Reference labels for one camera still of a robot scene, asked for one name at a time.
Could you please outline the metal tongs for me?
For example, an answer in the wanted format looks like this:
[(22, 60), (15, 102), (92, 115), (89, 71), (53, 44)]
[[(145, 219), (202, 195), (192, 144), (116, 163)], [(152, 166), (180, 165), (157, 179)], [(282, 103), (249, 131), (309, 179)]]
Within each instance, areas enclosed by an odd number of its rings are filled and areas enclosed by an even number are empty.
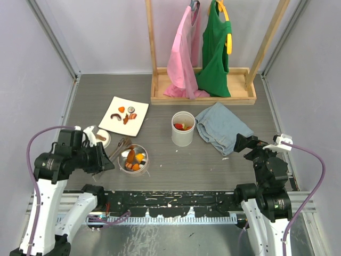
[(114, 162), (119, 155), (124, 152), (125, 150), (129, 149), (132, 145), (131, 139), (129, 137), (122, 138), (118, 144), (117, 147), (111, 152), (108, 157), (111, 162)]

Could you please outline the pink metal bowl container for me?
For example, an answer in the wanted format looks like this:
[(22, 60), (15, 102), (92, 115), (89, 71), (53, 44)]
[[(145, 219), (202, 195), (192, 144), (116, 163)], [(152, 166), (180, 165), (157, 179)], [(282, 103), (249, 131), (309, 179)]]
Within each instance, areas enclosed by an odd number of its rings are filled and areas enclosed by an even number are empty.
[(136, 177), (148, 171), (150, 160), (144, 147), (132, 144), (119, 154), (117, 162), (121, 171)]

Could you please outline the blue denim shorts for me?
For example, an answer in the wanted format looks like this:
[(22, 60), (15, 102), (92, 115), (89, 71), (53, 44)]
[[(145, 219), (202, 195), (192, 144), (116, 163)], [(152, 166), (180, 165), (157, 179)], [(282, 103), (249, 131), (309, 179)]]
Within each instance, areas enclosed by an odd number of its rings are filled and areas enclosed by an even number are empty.
[(254, 134), (243, 121), (219, 102), (199, 113), (195, 120), (201, 138), (223, 156), (233, 152), (237, 134), (245, 137)]

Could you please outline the tall white cylinder container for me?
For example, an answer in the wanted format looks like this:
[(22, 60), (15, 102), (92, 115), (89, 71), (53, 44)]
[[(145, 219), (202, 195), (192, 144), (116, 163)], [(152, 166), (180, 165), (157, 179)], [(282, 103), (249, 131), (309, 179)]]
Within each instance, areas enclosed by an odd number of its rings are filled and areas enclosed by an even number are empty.
[[(191, 125), (192, 129), (188, 131), (179, 131), (173, 126), (175, 123), (184, 123), (187, 126)], [(173, 115), (171, 125), (173, 143), (179, 147), (188, 146), (193, 140), (194, 128), (196, 125), (194, 116), (187, 111), (179, 111)]]

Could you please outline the orange food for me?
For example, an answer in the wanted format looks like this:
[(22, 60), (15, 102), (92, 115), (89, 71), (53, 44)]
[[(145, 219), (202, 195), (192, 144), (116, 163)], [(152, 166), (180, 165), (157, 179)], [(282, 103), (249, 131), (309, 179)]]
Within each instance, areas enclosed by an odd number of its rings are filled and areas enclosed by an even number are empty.
[(184, 123), (175, 123), (175, 124), (173, 124), (173, 126), (179, 131), (188, 131), (188, 130), (192, 129), (191, 125), (187, 126)]

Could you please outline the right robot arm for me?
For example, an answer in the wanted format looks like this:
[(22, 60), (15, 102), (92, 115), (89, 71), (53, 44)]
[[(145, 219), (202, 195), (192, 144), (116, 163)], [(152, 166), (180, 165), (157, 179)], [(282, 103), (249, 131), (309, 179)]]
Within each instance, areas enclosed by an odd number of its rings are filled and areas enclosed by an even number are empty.
[(288, 164), (277, 157), (272, 145), (256, 136), (237, 134), (234, 151), (239, 153), (246, 148), (250, 152), (244, 158), (253, 163), (256, 183), (237, 185), (234, 205), (246, 215), (254, 255), (283, 255), (282, 237), (293, 217), (285, 189)]

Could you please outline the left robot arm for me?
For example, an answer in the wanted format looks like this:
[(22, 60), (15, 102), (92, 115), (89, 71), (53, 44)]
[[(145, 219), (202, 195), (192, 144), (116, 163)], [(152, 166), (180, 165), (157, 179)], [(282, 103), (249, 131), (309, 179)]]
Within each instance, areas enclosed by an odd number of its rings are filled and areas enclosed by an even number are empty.
[(28, 168), (34, 184), (34, 200), (24, 238), (10, 255), (69, 255), (71, 243), (90, 212), (107, 204), (102, 186), (86, 184), (72, 208), (57, 222), (62, 194), (73, 171), (95, 175), (114, 165), (97, 142), (95, 126), (82, 129), (60, 126), (51, 150), (40, 154)]

